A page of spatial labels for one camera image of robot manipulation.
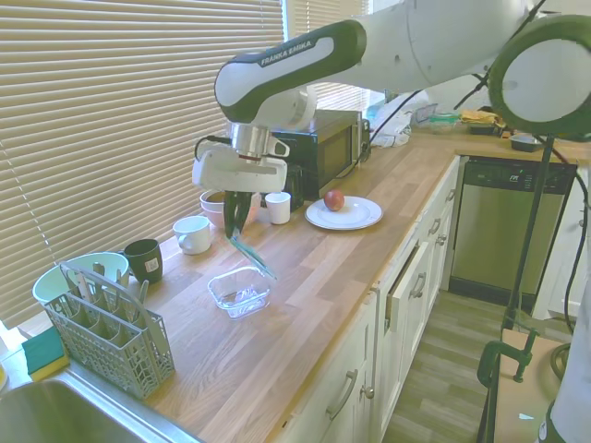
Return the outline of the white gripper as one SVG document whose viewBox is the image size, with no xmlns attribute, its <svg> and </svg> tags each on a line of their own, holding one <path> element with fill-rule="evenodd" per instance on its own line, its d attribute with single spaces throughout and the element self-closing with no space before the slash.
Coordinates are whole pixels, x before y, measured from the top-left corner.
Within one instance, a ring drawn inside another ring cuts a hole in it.
<svg viewBox="0 0 591 443">
<path fill-rule="evenodd" d="M 251 192 L 281 192 L 286 176 L 285 161 L 266 157 L 259 161 L 246 160 L 230 147 L 205 150 L 194 160 L 192 171 L 195 185 L 225 191 L 223 218 L 226 236 L 233 236 L 235 228 L 239 233 L 243 232 L 250 212 Z"/>
</svg>

